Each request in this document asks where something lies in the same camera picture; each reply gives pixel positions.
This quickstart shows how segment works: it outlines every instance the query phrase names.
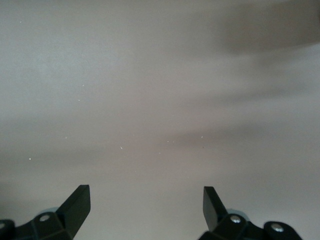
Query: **silver screw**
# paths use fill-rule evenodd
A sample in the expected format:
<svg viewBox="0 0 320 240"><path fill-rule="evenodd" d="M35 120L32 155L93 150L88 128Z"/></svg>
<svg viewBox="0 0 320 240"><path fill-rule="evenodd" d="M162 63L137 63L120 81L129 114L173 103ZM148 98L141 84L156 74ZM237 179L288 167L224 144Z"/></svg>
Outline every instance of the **silver screw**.
<svg viewBox="0 0 320 240"><path fill-rule="evenodd" d="M278 223L273 223L273 224L271 225L271 228L272 228L273 230L275 230L276 232L278 232L278 233L282 233L282 232L284 231L284 228L283 228L280 224L278 224Z"/></svg>
<svg viewBox="0 0 320 240"><path fill-rule="evenodd" d="M239 224L241 222L240 217L236 216L236 215L232 215L230 217L231 221L234 222L235 224Z"/></svg>
<svg viewBox="0 0 320 240"><path fill-rule="evenodd" d="M48 214L46 214L46 215L43 215L42 217L40 217L39 221L44 222L44 221L47 221L49 218L50 218L50 216Z"/></svg>

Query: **gray surface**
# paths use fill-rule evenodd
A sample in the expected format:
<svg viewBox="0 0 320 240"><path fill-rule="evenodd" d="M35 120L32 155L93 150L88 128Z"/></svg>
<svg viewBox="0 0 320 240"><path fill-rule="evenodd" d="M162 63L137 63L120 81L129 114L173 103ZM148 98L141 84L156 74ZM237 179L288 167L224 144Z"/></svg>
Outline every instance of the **gray surface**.
<svg viewBox="0 0 320 240"><path fill-rule="evenodd" d="M0 218L90 184L75 239L196 240L203 186L319 238L313 1L1 0Z"/></svg>

